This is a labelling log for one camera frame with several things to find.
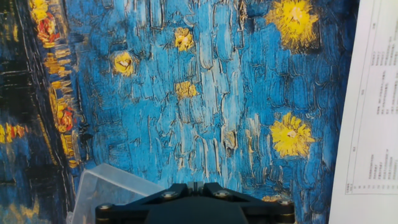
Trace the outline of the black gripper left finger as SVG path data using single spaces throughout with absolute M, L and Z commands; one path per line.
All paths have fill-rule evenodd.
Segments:
M 124 205 L 104 203 L 95 209 L 95 224 L 126 223 L 127 221 L 141 221 L 147 218 L 150 210 L 158 205 L 176 199 L 192 196 L 196 192 L 196 183 L 172 184 L 162 190 L 135 202 Z

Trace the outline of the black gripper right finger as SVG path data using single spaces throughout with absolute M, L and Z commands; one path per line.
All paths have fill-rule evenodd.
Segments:
M 265 202 L 258 198 L 222 187 L 216 182 L 195 184 L 201 201 L 199 214 L 209 223 L 294 223 L 295 205 L 289 199 Z

